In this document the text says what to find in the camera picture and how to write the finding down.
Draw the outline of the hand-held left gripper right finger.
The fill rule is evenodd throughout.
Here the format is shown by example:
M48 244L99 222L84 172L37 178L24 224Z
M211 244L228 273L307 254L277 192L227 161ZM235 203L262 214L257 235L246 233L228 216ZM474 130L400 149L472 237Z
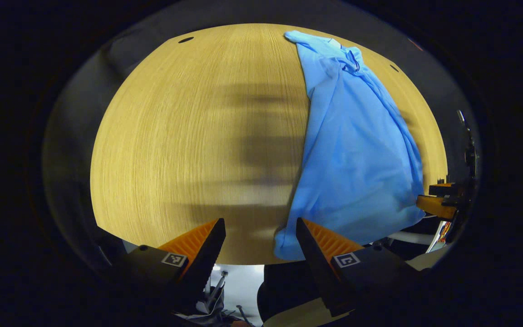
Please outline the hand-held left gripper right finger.
M424 276L383 246L363 247L305 218L296 221L296 238L334 317L380 308L409 294Z

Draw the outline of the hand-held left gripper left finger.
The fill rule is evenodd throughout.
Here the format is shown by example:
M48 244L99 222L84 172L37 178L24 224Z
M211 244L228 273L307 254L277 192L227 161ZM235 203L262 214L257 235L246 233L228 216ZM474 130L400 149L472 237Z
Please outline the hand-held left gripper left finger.
M189 315L197 308L226 238L223 218L205 223L159 247L141 245L107 271L117 290L143 306Z

